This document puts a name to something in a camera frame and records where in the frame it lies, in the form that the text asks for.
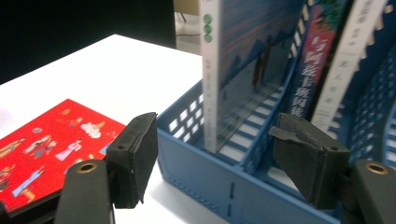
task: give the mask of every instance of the dark background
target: dark background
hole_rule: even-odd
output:
[[[172,0],[0,0],[0,84],[109,35],[176,47]]]

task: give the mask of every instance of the book spine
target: book spine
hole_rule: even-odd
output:
[[[201,55],[203,59],[205,149],[216,153],[218,136],[219,33],[221,1],[200,1]]]
[[[288,113],[306,118],[347,8],[347,0],[316,1],[310,8],[303,50],[291,84]]]
[[[370,128],[374,126],[378,127],[377,131],[375,131],[377,133],[375,136],[381,136],[379,119],[385,117],[386,113],[384,111],[386,111],[387,105],[392,104],[391,100],[389,103],[384,103],[384,99],[394,92],[392,87],[388,86],[391,85],[392,81],[382,77],[386,74],[391,74],[391,66],[387,71],[381,68],[381,66],[384,66],[381,64],[386,63],[386,61],[391,62],[395,58],[395,55],[388,55],[389,49],[395,51],[395,47],[393,47],[396,42],[396,26],[394,25],[396,21],[395,4],[396,0],[388,0],[383,14],[378,18],[375,30],[367,42],[367,47],[361,54],[359,70],[353,75],[344,98],[338,106],[332,124],[327,131],[334,139],[348,146],[353,155],[351,160],[360,158],[360,153],[363,151],[363,154],[372,152],[371,150],[361,150],[373,142],[374,137],[369,134],[370,131],[368,130],[371,130]],[[369,85],[371,90],[374,91],[366,93]],[[373,114],[376,114],[376,116],[367,119],[366,116]],[[380,145],[374,148],[375,152],[382,153],[383,151],[381,150],[383,147]]]
[[[326,81],[321,89],[311,122],[326,132],[355,74],[361,52],[382,14],[387,0],[355,0],[349,11]]]

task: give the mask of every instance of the red book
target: red book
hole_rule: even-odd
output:
[[[61,189],[68,167],[103,159],[125,125],[65,100],[0,140],[0,201],[12,212]]]
[[[336,48],[335,38],[342,33],[342,23],[348,12],[348,0],[315,1],[304,38],[301,56],[291,82],[291,98],[287,113],[308,119],[320,92],[319,81]]]

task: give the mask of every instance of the cartoon illustration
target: cartoon illustration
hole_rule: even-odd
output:
[[[105,125],[102,121],[98,124],[92,124],[90,122],[81,125],[81,129],[85,131],[91,138],[99,138],[101,136],[100,129]]]
[[[42,128],[33,128],[32,133],[41,133],[43,132]]]
[[[265,84],[265,74],[266,74],[266,69],[268,66],[268,62],[270,61],[270,57],[271,57],[271,50],[272,48],[274,48],[275,46],[277,46],[278,44],[282,43],[283,39],[277,40],[277,41],[272,41],[271,36],[268,37],[265,46],[266,46],[266,50],[262,55],[262,61],[261,61],[261,74],[260,74],[260,83],[262,85]]]
[[[28,202],[31,202],[35,198],[35,195],[27,187],[44,173],[43,168],[44,166],[41,166],[38,170],[33,172],[32,175],[27,180],[25,180],[19,187],[12,190],[12,196],[16,198],[19,195],[23,194],[24,196],[27,197]]]
[[[106,155],[107,153],[107,148],[110,146],[110,143],[107,143],[104,147],[102,147],[102,149],[99,150],[99,153],[101,153],[102,155]]]
[[[262,68],[262,55],[259,54],[256,60],[256,64],[254,65],[253,80],[251,82],[251,84],[253,85],[253,90],[256,90],[257,83],[259,82],[261,68]]]
[[[72,151],[79,151],[82,148],[82,146],[79,144],[80,142],[81,138],[79,138],[75,143],[70,144],[65,151],[56,154],[55,157],[59,161],[64,161],[64,159],[66,159],[70,153],[72,153]]]
[[[47,141],[50,141],[50,135],[46,135],[43,138],[41,138],[40,140],[37,140],[37,141],[33,142],[32,145],[30,145],[28,148],[26,148],[23,151],[23,153],[27,154],[27,153],[31,152],[33,149],[35,149],[37,147],[40,147],[41,145],[43,145]]]
[[[9,177],[11,175],[11,171],[15,168],[15,164],[11,167],[7,166],[0,170],[0,192],[2,192],[9,185]]]
[[[10,152],[12,152],[16,147],[18,147],[26,138],[23,137],[15,142],[12,142],[8,144],[5,147],[2,147],[0,149],[0,159],[4,158],[6,155],[8,155]]]
[[[67,122],[67,125],[70,126],[71,128],[74,128],[78,126],[81,122],[82,122],[82,118],[71,119]]]
[[[68,115],[70,113],[70,111],[71,111],[70,109],[65,109],[64,111],[62,111],[62,113],[61,113],[62,117]],[[62,117],[57,118],[56,122],[63,123],[64,118],[62,118]]]
[[[56,147],[56,144],[58,144],[56,141],[50,141],[48,142],[44,147],[38,149],[34,153],[30,154],[31,156],[35,156],[35,159],[40,158],[44,153],[47,155],[50,154],[52,149]]]
[[[116,139],[116,137],[118,136],[118,134],[114,131],[110,132],[110,133],[106,133],[107,136]]]

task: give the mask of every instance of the brass ring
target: brass ring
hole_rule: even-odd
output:
[[[367,162],[364,166],[367,170],[379,175],[387,175],[389,173],[388,168],[381,164]]]
[[[77,172],[80,173],[80,174],[89,173],[90,171],[96,169],[97,166],[98,165],[96,163],[92,163],[92,162],[81,164],[78,167]]]

